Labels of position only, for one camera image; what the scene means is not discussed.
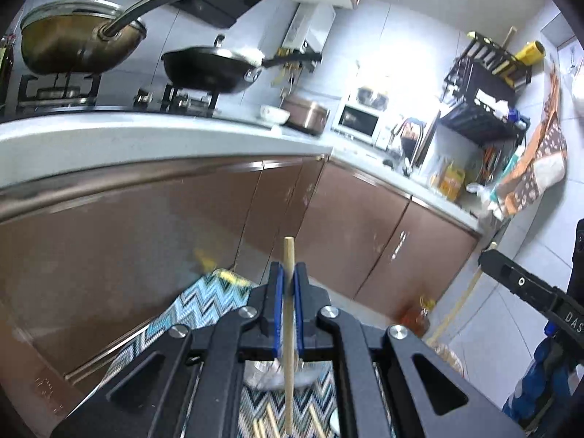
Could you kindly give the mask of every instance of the dish rack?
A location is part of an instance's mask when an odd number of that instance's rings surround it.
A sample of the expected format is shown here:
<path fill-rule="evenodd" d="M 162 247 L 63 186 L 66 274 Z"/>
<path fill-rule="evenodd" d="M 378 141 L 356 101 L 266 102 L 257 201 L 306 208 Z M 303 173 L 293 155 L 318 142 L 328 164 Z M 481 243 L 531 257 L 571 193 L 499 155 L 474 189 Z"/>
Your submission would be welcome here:
<path fill-rule="evenodd" d="M 506 100 L 511 108 L 516 91 L 531 82 L 531 67 L 489 38 L 477 32 L 469 35 L 471 42 L 445 77 L 442 101 L 452 92 L 451 110 L 439 121 L 479 146 L 510 139 L 519 145 L 529 122 L 516 124 L 497 118 L 494 109 L 477 99 L 477 93 L 481 90 L 496 101 Z"/>

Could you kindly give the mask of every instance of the zigzag patterned cloth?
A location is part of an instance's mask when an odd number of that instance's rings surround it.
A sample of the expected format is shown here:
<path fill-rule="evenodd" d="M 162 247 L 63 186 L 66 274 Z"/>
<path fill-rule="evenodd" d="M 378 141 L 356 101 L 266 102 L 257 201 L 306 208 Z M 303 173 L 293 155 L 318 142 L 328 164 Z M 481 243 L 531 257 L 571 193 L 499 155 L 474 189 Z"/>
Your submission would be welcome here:
<path fill-rule="evenodd" d="M 244 306 L 252 288 L 251 282 L 228 270 L 220 269 L 204 275 L 183 291 L 164 313 L 118 354 L 99 386 L 103 386 L 132 362 L 173 324 L 186 324 L 192 329 L 214 324 L 225 313 Z M 263 392 L 244 386 L 239 407 L 239 438 L 256 438 L 252 424 L 254 419 L 264 420 L 266 438 L 280 438 L 273 436 L 266 412 L 268 403 L 271 404 L 279 430 L 284 431 L 284 392 Z M 294 436 L 318 438 L 308 411 L 310 404 L 326 436 L 334 437 L 335 433 L 329 426 L 331 413 L 337 408 L 332 364 L 325 367 L 313 386 L 294 390 Z"/>

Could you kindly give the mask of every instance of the gas stove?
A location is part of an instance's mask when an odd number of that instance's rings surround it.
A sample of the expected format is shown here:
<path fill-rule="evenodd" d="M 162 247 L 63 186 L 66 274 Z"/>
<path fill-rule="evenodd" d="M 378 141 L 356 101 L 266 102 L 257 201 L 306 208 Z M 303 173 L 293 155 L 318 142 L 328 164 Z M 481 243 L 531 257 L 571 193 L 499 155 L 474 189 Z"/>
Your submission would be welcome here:
<path fill-rule="evenodd" d="M 86 92 L 81 86 L 71 84 L 71 74 L 55 74 L 52 86 L 41 87 L 34 92 L 30 90 L 30 83 L 39 78 L 32 74 L 25 74 L 20 79 L 16 113 L 36 111 L 38 109 L 52 109 L 61 107 L 90 107 L 95 105 L 97 91 L 101 82 L 101 74 L 92 74 L 83 78 Z"/>
<path fill-rule="evenodd" d="M 76 112 L 147 112 L 152 114 L 182 115 L 192 118 L 212 118 L 217 121 L 239 122 L 261 128 L 271 129 L 258 114 L 246 113 L 241 107 L 237 110 L 217 109 L 218 94 L 208 93 L 194 97 L 185 90 L 167 84 L 162 97 L 149 88 L 141 88 L 128 101 L 128 105 L 97 105 L 97 92 L 101 75 L 89 75 L 75 79 L 71 84 L 70 76 L 54 76 L 52 86 L 44 86 L 37 76 L 26 74 L 20 80 L 18 104 L 14 117 L 4 117 L 2 122 L 32 116 L 71 114 Z"/>

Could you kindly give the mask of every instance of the frying pan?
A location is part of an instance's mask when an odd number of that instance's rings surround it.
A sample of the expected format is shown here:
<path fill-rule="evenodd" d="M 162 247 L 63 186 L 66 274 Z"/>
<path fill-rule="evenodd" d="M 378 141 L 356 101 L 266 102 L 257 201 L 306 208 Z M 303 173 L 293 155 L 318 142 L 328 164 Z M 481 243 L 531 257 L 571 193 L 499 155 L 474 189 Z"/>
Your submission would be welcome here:
<path fill-rule="evenodd" d="M 221 48 L 225 36 L 220 34 L 213 46 L 194 46 L 162 55 L 164 70 L 179 89 L 213 93 L 237 93 L 247 89 L 263 69 L 286 62 L 322 61 L 319 52 L 290 54 L 266 59 L 259 49 L 230 51 Z"/>

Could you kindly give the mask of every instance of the stove burner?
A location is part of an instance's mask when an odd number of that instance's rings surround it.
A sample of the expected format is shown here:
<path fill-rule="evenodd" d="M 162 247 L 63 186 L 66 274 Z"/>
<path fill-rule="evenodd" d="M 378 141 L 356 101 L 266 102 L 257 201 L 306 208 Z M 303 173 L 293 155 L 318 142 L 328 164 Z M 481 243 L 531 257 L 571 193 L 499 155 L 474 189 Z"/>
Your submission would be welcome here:
<path fill-rule="evenodd" d="M 146 110 L 153 99 L 153 93 L 140 87 L 134 97 L 134 108 Z"/>
<path fill-rule="evenodd" d="M 207 97 L 195 99 L 190 97 L 188 93 L 180 92 L 178 87 L 167 84 L 160 104 L 160 112 L 170 114 L 188 113 L 189 115 L 211 117 L 215 113 L 218 97 L 218 93 L 209 92 Z"/>
<path fill-rule="evenodd" d="M 64 86 L 57 85 L 58 78 L 59 74 L 56 74 L 52 87 L 42 87 L 37 90 L 36 95 L 28 96 L 28 84 L 33 80 L 39 80 L 39 78 L 32 74 L 22 76 L 18 87 L 16 113 L 20 113 L 26 108 L 37 109 L 40 107 L 53 108 L 95 105 L 99 83 L 101 82 L 101 74 L 92 74 L 84 77 L 84 79 L 91 80 L 91 88 L 86 94 L 81 92 L 80 86 L 69 85 L 71 74 L 66 75 Z"/>

